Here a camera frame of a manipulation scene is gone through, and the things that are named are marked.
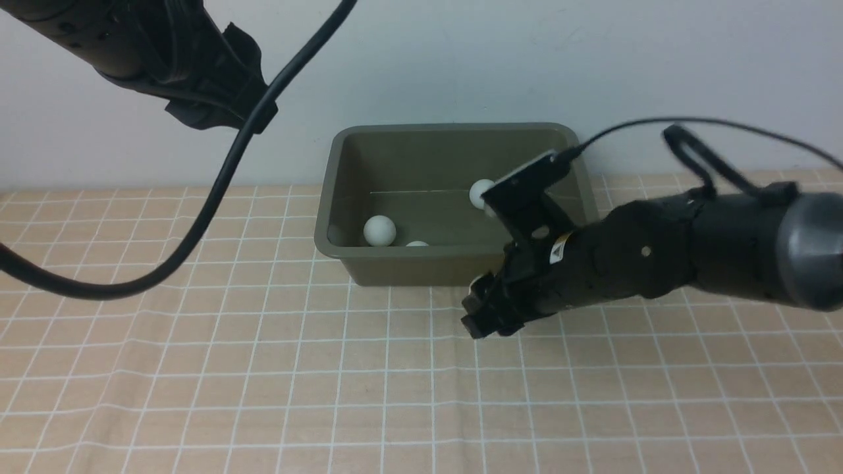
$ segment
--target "olive green bin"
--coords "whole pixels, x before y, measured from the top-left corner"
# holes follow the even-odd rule
[[[319,251],[361,286],[456,286],[501,265],[503,225],[471,205],[469,189],[548,149],[577,144],[555,123],[352,127],[334,139],[316,219]],[[598,218],[585,164],[548,190],[579,225]],[[366,221],[395,222],[391,247],[371,247]],[[406,247],[421,240],[427,247]]]

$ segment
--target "yellow sticker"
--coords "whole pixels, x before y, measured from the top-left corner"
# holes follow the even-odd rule
[[[556,239],[556,243],[550,248],[551,265],[557,263],[558,261],[562,261],[562,257],[565,256],[565,244],[570,237],[571,232],[568,232],[567,234],[560,235],[559,238]]]

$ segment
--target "black robotic arm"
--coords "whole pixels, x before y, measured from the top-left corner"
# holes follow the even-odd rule
[[[816,147],[719,119],[644,119],[608,132],[662,121],[742,128],[843,169]],[[664,140],[701,186],[630,202],[577,228],[545,189],[608,132],[539,156],[483,195],[513,242],[502,269],[477,278],[463,300],[468,315],[462,321],[472,337],[509,336],[559,311],[633,296],[654,299],[684,286],[817,311],[843,306],[843,197],[802,193],[794,182],[755,186],[677,124],[664,130]],[[707,169],[741,192],[719,195]]]
[[[16,0],[0,0],[0,7],[18,13],[19,15],[31,14],[33,15],[33,19],[31,21],[35,23],[38,23],[39,21],[50,23],[53,22],[53,18],[58,18],[59,16],[72,11],[80,12],[80,6],[93,6],[94,3],[93,0],[33,0],[32,3],[29,3],[29,1],[30,0],[20,0],[19,2]],[[139,6],[159,6],[162,4],[162,0],[99,0],[97,3],[103,3],[104,5],[107,4],[112,9],[131,9],[138,8]],[[183,3],[185,6],[193,7],[193,11],[195,12],[198,12],[201,8],[201,0],[164,1],[164,4],[166,5],[170,5],[171,3]],[[196,248],[196,245],[205,234],[214,214],[217,212],[220,203],[223,201],[225,191],[228,189],[228,185],[231,184],[231,180],[234,177],[234,171],[237,170],[237,166],[243,158],[243,153],[245,152],[246,147],[249,146],[252,137],[266,126],[266,122],[268,121],[266,114],[274,115],[274,110],[276,109],[275,99],[281,95],[281,92],[287,88],[298,73],[304,69],[308,62],[316,56],[316,54],[322,49],[322,46],[330,40],[333,34],[340,28],[343,22],[345,22],[348,15],[354,9],[354,5],[356,3],[357,0],[341,0],[334,12],[316,31],[313,37],[305,43],[302,49],[296,53],[290,62],[275,76],[266,88],[266,92],[261,94],[257,101],[249,108],[248,116],[246,117],[243,125],[239,127],[237,137],[234,139],[234,143],[232,143],[231,149],[228,151],[228,155],[223,162],[223,167],[220,169],[217,179],[214,181],[213,186],[208,193],[205,204],[199,211],[199,215],[196,216],[196,221],[187,231],[185,238],[182,239],[173,253],[167,257],[161,265],[156,267],[150,273],[129,282],[106,285],[86,283],[48,272],[47,270],[36,266],[32,262],[27,261],[22,256],[9,249],[6,245],[0,243],[0,271],[6,272],[11,277],[17,278],[18,280],[35,288],[54,294],[59,294],[68,298],[94,300],[128,298],[135,294],[143,293],[150,288],[159,285],[170,277],[181,266],[181,264],[187,260],[187,257],[190,256],[191,252]],[[94,22],[99,22],[98,19],[100,18],[101,13],[103,13],[103,10],[96,9],[96,12],[98,14],[94,15],[92,18],[94,18]],[[144,30],[147,32],[146,35],[150,38],[155,37],[160,40],[159,37],[162,35],[175,35],[179,37],[185,35],[185,32],[181,30],[183,25],[182,22],[172,21],[169,17],[166,21],[164,21],[161,16],[158,18],[160,21],[156,23],[156,25],[160,27],[160,30]],[[129,28],[143,29],[143,27],[139,25],[129,26]],[[87,31],[95,29],[85,28],[84,30]],[[91,52],[90,54],[86,53],[83,59],[88,60],[89,58],[92,58],[90,62],[94,67],[107,68],[112,72],[124,70],[125,64],[137,65],[134,58],[136,56],[150,54],[150,52],[147,51],[149,44],[143,40],[135,43],[132,40],[128,40],[128,36],[129,34],[126,33],[126,37],[124,37],[125,41],[115,44],[113,48],[111,46],[104,46],[106,51]],[[63,40],[62,38],[64,37],[65,35],[57,35],[55,39]],[[206,38],[206,36],[197,35],[194,37],[196,49],[203,49],[203,38]],[[210,46],[207,49],[210,49],[211,52],[213,52],[215,51],[215,47],[220,46],[220,43],[216,42],[216,40],[210,41]],[[73,47],[72,43],[70,44],[70,47],[72,50],[83,49]],[[171,57],[177,57],[178,54],[179,53],[177,52],[172,52]],[[236,72],[239,70],[239,64],[229,61],[226,57],[227,56],[225,56],[225,54],[217,56],[218,61],[216,66],[221,68],[223,75],[226,72],[236,75]],[[173,66],[174,69],[181,69],[176,66],[177,62],[163,61],[162,63],[169,64]],[[147,78],[155,85],[156,88],[160,86],[161,89],[167,89],[170,85],[174,85],[174,87],[178,86],[179,81],[164,83],[154,79],[149,79],[153,73],[150,73],[144,68],[145,63],[142,62],[140,64],[141,77]],[[135,71],[135,69],[131,67],[126,68],[125,70],[128,72]],[[195,106],[199,109],[205,107],[206,105],[207,103],[191,103],[191,107]]]
[[[201,0],[0,0],[0,8],[125,89],[169,100],[188,127],[242,128],[266,93],[260,48]],[[261,133],[278,112],[260,113]]]

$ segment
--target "black cable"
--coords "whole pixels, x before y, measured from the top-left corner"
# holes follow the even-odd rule
[[[219,208],[220,202],[223,200],[223,196],[225,196],[225,191],[228,189],[232,177],[234,177],[234,171],[237,170],[237,165],[240,163],[240,159],[243,158],[246,147],[255,135],[255,127],[264,110],[281,95],[281,92],[304,69],[308,62],[313,59],[316,53],[322,49],[322,46],[340,28],[356,3],[357,0],[342,0],[334,13],[322,24],[315,35],[296,53],[296,56],[278,73],[275,79],[272,80],[268,90],[260,98],[260,101],[258,101],[258,104],[252,110],[243,128],[240,129],[240,132],[234,139],[234,143],[232,143],[231,149],[228,151],[228,156],[223,162],[223,167],[220,169],[219,175],[217,175],[217,180],[214,181],[213,187],[208,193],[208,198],[202,206],[199,215],[196,217],[196,221],[190,230],[187,231],[187,235],[179,243],[179,246],[176,247],[173,254],[155,270],[152,270],[143,277],[125,283],[102,285],[78,282],[36,266],[3,244],[0,244],[0,270],[38,289],[76,299],[109,300],[128,298],[143,293],[166,280],[187,260],[187,257],[190,256],[205,234],[208,225]]]
[[[720,158],[717,153],[696,137],[685,127],[678,123],[674,123],[670,127],[662,131],[662,138],[668,144],[670,151],[674,152],[674,156],[690,169],[697,176],[699,176],[710,195],[715,195],[717,191],[714,188],[714,183],[711,181],[711,175],[702,168],[700,161],[710,166],[723,179],[732,183],[742,193],[753,197],[761,197],[764,194],[762,188],[749,182],[744,175],[734,169],[726,160]],[[688,150],[694,152],[695,156],[691,156]]]
[[[781,133],[771,132],[769,130],[765,130],[759,127],[753,127],[751,125],[745,125],[743,123],[738,123],[736,121],[730,121],[725,119],[718,119],[718,118],[711,118],[711,117],[697,117],[697,116],[664,116],[664,117],[649,117],[631,121],[625,121],[614,127],[607,128],[602,132],[599,132],[597,135],[586,140],[584,143],[574,147],[578,151],[576,155],[578,156],[586,148],[593,145],[597,142],[600,138],[605,137],[606,135],[610,135],[611,133],[617,132],[619,130],[623,130],[624,128],[629,127],[637,127],[639,125],[647,125],[652,123],[705,123],[709,125],[719,125],[722,127],[729,127],[729,128],[736,128],[738,130],[743,130],[744,132],[754,133],[756,135],[761,135],[762,137],[772,138],[774,140],[778,140],[780,142],[789,143],[797,148],[802,148],[812,154],[819,156],[821,159],[825,160],[827,163],[834,166],[836,169],[843,171],[843,162],[838,160],[834,157],[834,155],[830,154],[829,152],[824,151],[821,148],[815,147],[809,143],[805,143],[802,140],[797,138],[788,137],[787,135],[783,135]]]

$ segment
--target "beige tablecloth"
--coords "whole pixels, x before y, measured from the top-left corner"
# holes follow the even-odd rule
[[[693,181],[593,183],[606,212]],[[173,250],[206,193],[7,194],[0,240],[123,281]],[[685,290],[475,343],[463,288],[360,288],[320,255],[318,194],[231,190],[191,263],[136,298],[0,277],[0,472],[843,471],[843,315]]]

